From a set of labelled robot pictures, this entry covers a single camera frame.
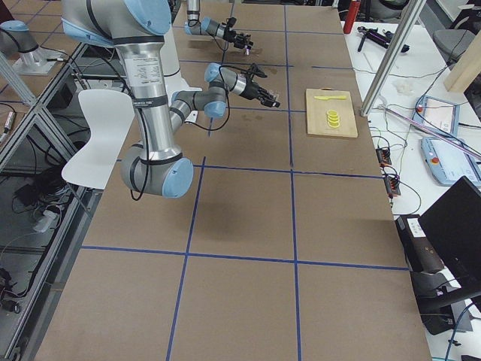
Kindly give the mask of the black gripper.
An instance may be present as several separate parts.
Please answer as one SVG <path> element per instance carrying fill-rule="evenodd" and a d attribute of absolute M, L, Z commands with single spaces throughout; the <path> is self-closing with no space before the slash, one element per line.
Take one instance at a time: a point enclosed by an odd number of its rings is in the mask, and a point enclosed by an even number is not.
<path fill-rule="evenodd" d="M 243 92 L 240 93 L 240 97 L 248 100 L 257 99 L 261 105 L 268 108 L 278 108 L 280 106 L 280 103 L 276 100 L 279 96 L 279 93 L 270 89 L 264 89 L 250 79 L 246 82 Z"/>
<path fill-rule="evenodd" d="M 251 45 L 247 45 L 250 42 L 251 35 L 244 33 L 237 33 L 234 30 L 224 31 L 223 39 L 230 44 L 233 44 L 234 48 L 243 48 L 244 53 L 250 53 L 252 50 Z"/>

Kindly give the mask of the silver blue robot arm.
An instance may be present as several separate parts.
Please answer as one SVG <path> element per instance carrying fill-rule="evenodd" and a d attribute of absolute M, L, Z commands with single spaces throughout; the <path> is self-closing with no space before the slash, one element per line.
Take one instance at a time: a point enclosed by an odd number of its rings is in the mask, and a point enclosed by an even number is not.
<path fill-rule="evenodd" d="M 202 20 L 201 6 L 199 0 L 188 0 L 186 2 L 187 20 L 184 24 L 184 30 L 187 35 L 208 35 L 216 40 L 223 40 L 227 45 L 242 50 L 246 55 L 250 54 L 253 47 L 251 35 L 237 32 L 234 29 L 237 18 L 229 17 L 223 23 L 219 23 L 210 17 L 204 17 Z"/>
<path fill-rule="evenodd" d="M 174 134 L 193 111 L 223 117 L 230 93 L 269 108 L 280 105 L 253 80 L 264 76 L 256 65 L 232 71 L 211 63 L 204 73 L 206 91 L 182 90 L 169 97 L 162 68 L 162 47 L 171 32 L 167 1 L 64 1 L 62 25 L 71 38 L 114 48 L 119 55 L 141 134 L 122 163 L 122 179 L 132 193 L 179 198 L 189 190 L 194 167 Z"/>

